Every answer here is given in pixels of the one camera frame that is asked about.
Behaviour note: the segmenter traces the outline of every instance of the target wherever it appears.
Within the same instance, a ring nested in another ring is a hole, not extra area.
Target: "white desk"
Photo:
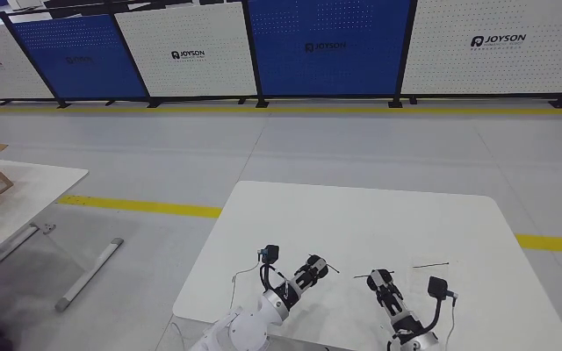
[[[213,322],[227,313],[232,275],[253,267],[256,250],[280,246],[284,274],[318,254],[331,271],[270,333],[349,350],[385,350],[387,316],[364,279],[395,270],[405,302],[427,325],[435,308],[421,261],[450,262],[442,276],[459,294],[451,351],[560,350],[562,322],[496,203],[489,197],[240,182],[227,201],[176,303],[183,319]],[[234,306],[255,309],[258,271],[237,279]],[[436,332],[444,344],[450,300]]]
[[[88,171],[4,160],[0,160],[0,170],[14,183],[13,187],[0,195],[1,261],[39,230],[36,225],[32,225],[33,220],[88,175]],[[53,228],[54,226],[41,226],[44,234],[49,234]],[[59,300],[57,311],[64,311],[68,307],[122,242],[121,239],[112,241],[100,255],[94,268],[85,272]]]

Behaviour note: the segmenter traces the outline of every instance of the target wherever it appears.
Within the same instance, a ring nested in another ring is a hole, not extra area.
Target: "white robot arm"
[[[439,320],[441,302],[447,298],[453,298],[453,306],[457,302],[458,295],[447,290],[448,284],[445,280],[434,276],[429,279],[428,294],[437,300],[436,314],[433,321],[426,327],[420,322],[416,315],[408,310],[404,304],[402,294],[394,285],[391,273],[386,269],[376,269],[367,278],[367,285],[377,294],[377,301],[383,307],[390,318],[395,335],[393,339],[400,340],[400,351],[426,351],[438,348],[438,339],[431,331]],[[387,350],[391,348],[388,341]]]
[[[326,261],[317,255],[311,255],[292,280],[288,281],[271,267],[278,258],[278,250],[279,247],[268,245],[258,252],[262,256],[260,277],[265,292],[260,296],[257,311],[248,312],[241,307],[236,308],[206,329],[203,337],[190,351],[264,351],[270,345],[268,325],[281,326],[303,292],[328,273]],[[269,279],[270,270],[275,271],[285,282],[273,288]]]

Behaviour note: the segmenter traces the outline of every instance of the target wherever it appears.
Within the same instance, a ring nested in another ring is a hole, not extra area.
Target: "blue pegboard panel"
[[[263,94],[393,94],[410,3],[249,0]]]
[[[145,96],[109,15],[14,27],[59,97]]]

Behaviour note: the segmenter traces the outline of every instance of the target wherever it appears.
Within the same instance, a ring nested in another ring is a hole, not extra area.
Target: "joyson logo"
[[[67,63],[73,65],[75,63],[94,63],[94,60],[89,56],[67,56]]]
[[[521,45],[525,39],[527,34],[490,35],[486,40],[483,36],[477,35],[472,38],[471,47],[513,47]]]
[[[347,43],[329,43],[329,42],[321,42],[321,43],[306,43],[305,44],[305,53],[317,53],[317,52],[324,52],[324,51],[333,51],[338,49],[344,49],[347,46]]]
[[[172,51],[172,58],[174,60],[183,60],[183,61],[191,61],[191,59],[204,59],[205,51],[203,50]]]

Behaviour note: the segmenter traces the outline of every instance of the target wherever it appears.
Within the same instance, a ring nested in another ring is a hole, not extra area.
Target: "white pegboard panel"
[[[0,99],[9,98],[53,98],[53,94],[5,25],[0,25]]]
[[[152,97],[256,94],[241,3],[116,17]]]
[[[561,0],[419,0],[403,94],[557,92]]]

